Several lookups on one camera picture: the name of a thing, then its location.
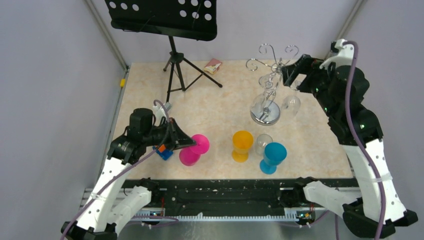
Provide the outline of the magenta plastic goblet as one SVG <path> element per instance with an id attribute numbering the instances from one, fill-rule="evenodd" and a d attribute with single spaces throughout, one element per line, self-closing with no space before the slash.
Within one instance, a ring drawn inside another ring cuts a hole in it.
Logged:
<path id="1" fill-rule="evenodd" d="M 195 134 L 192 139 L 195 140 L 195 145 L 183 148 L 179 153 L 180 162 L 188 167 L 195 165 L 210 149 L 210 141 L 205 135 Z"/>

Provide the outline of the clear wine glass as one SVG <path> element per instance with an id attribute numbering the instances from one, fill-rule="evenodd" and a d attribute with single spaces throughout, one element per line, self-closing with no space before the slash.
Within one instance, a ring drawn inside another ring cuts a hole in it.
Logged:
<path id="1" fill-rule="evenodd" d="M 285 112 L 286 115 L 295 117 L 299 112 L 301 106 L 301 100 L 298 97 L 298 87 L 301 83 L 297 80 L 289 87 L 292 92 L 284 98 L 281 104 L 281 110 Z"/>

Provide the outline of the tall clear flute glass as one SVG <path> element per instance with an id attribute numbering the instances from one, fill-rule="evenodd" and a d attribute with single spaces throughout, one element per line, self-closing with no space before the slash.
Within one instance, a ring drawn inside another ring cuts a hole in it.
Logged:
<path id="1" fill-rule="evenodd" d="M 271 103 L 276 97 L 276 90 L 279 87 L 279 76 L 276 73 L 269 73 L 258 79 L 259 86 L 263 92 L 255 97 L 250 107 L 250 112 L 259 119 L 269 115 Z"/>

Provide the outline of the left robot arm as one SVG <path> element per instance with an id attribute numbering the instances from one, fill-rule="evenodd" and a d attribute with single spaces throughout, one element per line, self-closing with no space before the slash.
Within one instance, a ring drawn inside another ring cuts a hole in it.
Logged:
<path id="1" fill-rule="evenodd" d="M 116 240 L 133 216 L 143 207 L 160 202 L 157 184 L 143 179 L 117 205 L 114 204 L 130 171 L 152 156 L 149 147 L 179 150 L 196 145 L 166 111 L 159 114 L 136 108 L 124 133 L 113 140 L 87 202 L 76 216 L 63 224 L 62 240 Z"/>

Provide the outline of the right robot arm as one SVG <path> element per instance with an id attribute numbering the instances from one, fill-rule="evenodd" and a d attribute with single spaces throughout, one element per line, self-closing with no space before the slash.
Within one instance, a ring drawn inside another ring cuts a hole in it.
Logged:
<path id="1" fill-rule="evenodd" d="M 304 54 L 280 69 L 283 85 L 289 87 L 298 75 L 297 87 L 314 96 L 328 119 L 330 130 L 344 149 L 353 168 L 360 196 L 343 193 L 313 177 L 300 178 L 293 200 L 299 206 L 318 204 L 341 217 L 359 238 L 384 239 L 396 227 L 418 221 L 417 214 L 401 202 L 388 169 L 383 131 L 374 112 L 363 104 L 369 81 L 353 60 L 346 63 Z"/>

